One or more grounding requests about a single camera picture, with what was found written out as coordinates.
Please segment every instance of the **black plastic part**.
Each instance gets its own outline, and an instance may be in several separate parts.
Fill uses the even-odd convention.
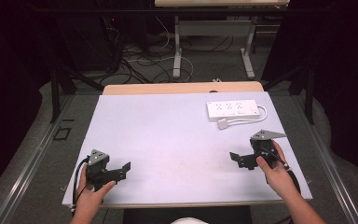
[[[257,162],[255,161],[256,158],[255,154],[247,155],[247,156],[240,156],[232,152],[230,152],[229,154],[231,156],[231,159],[236,161],[240,168],[245,167],[248,168],[249,170],[254,170],[255,167],[257,166]]]
[[[274,147],[272,140],[253,140],[251,139],[252,148],[255,151],[255,158],[262,156],[268,163],[269,167],[273,168],[274,163],[279,157],[277,149]]]
[[[94,185],[95,191],[100,189],[103,185],[109,183],[110,181],[118,181],[126,179],[126,173],[131,169],[131,163],[128,162],[121,169],[107,171],[105,169],[101,170],[100,173],[95,175],[90,181]]]
[[[230,152],[230,157],[233,161],[238,163],[240,168],[245,167],[249,170],[254,170],[257,167],[255,159],[259,156],[263,157],[268,163],[269,167],[273,168],[274,163],[277,161],[275,157],[279,157],[277,149],[274,147],[272,140],[253,140],[251,139],[251,145],[255,154],[240,156],[238,154]]]
[[[106,172],[106,164],[109,162],[109,157],[104,158],[101,161],[93,163],[87,166],[87,181],[93,184],[95,178],[99,178],[100,175],[104,175]]]

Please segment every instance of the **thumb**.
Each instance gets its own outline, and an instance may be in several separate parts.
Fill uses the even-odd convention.
[[[259,156],[255,159],[255,161],[257,162],[257,165],[261,168],[261,170],[264,172],[264,174],[267,174],[271,171],[271,168],[263,157]]]
[[[100,196],[101,198],[103,198],[103,196],[105,196],[105,194],[107,194],[107,192],[109,192],[109,190],[116,184],[115,181],[110,181],[109,183],[103,185],[96,193],[98,194],[98,196]]]

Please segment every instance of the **tabletop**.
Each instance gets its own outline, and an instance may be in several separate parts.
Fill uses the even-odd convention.
[[[284,6],[289,0],[156,0],[156,7],[255,7]]]
[[[281,203],[282,199],[266,183],[259,168],[240,169],[229,156],[229,152],[252,154],[249,138],[261,129],[284,133],[269,94],[246,86],[260,87],[257,82],[106,87],[77,162],[97,149],[109,154],[108,170],[121,168],[129,161],[131,170],[127,179],[118,182],[105,196],[102,207]],[[117,90],[137,90],[138,94],[125,91],[118,94]],[[207,102],[239,99],[256,100],[268,110],[268,117],[262,122],[235,125],[223,131],[208,120]],[[303,197],[311,199],[288,139],[276,141],[297,176]],[[69,188],[62,204],[71,204],[71,195]]]

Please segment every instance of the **power outlet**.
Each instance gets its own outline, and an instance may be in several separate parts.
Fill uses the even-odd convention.
[[[210,121],[220,119],[258,119],[260,111],[255,100],[208,102]]]

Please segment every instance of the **plug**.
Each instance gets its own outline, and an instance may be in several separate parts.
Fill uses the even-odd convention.
[[[228,127],[228,120],[227,119],[220,119],[217,121],[217,126],[220,130],[224,130]]]

